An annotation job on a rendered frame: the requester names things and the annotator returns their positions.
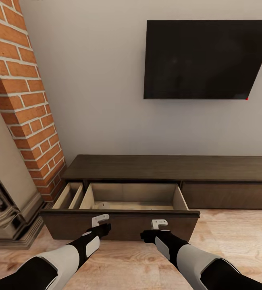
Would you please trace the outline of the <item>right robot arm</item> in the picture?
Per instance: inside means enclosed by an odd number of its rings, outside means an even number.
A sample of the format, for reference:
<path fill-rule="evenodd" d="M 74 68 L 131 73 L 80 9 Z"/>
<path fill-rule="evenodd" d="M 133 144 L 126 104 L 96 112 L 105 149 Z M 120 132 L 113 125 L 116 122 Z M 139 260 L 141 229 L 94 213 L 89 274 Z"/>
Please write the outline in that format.
<path fill-rule="evenodd" d="M 173 235 L 166 220 L 152 220 L 152 230 L 140 233 L 145 243 L 157 249 L 180 271 L 193 290 L 262 290 L 262 283 L 241 273 L 227 259 L 198 249 Z"/>

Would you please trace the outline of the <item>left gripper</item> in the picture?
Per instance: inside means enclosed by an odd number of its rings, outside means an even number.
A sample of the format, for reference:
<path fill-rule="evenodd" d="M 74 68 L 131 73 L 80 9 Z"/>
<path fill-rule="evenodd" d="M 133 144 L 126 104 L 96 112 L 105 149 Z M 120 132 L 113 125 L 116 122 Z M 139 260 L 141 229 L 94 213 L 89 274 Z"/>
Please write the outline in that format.
<path fill-rule="evenodd" d="M 111 223 L 109 223 L 109 224 L 105 223 L 105 224 L 99 225 L 99 226 L 94 227 L 94 228 L 89 228 L 89 229 L 87 229 L 87 232 L 88 231 L 91 231 L 91 230 L 97 230 L 97 231 L 99 231 L 100 238 L 101 238 L 102 236 L 108 235 L 109 234 L 109 231 L 111 229 L 112 229 L 111 228 Z"/>

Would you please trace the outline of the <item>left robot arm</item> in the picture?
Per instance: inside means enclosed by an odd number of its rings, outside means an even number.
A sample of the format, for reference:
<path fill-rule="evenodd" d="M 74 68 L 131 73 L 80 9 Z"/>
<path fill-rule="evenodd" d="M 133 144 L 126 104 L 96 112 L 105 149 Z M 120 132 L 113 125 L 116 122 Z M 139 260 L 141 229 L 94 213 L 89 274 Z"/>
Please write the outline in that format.
<path fill-rule="evenodd" d="M 68 245 L 40 253 L 15 272 L 0 279 L 0 290 L 62 290 L 78 269 L 99 249 L 100 238 L 109 234 L 108 214 L 92 218 L 92 228 Z"/>

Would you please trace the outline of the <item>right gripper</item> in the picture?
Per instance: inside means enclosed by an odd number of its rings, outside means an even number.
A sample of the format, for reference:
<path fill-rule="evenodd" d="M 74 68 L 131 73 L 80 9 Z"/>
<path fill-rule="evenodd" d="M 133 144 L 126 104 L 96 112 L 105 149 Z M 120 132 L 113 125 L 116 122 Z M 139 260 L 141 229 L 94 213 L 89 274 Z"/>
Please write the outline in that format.
<path fill-rule="evenodd" d="M 153 243 L 154 242 L 154 234 L 157 232 L 157 230 L 144 230 L 140 233 L 141 239 L 144 239 L 145 243 Z"/>

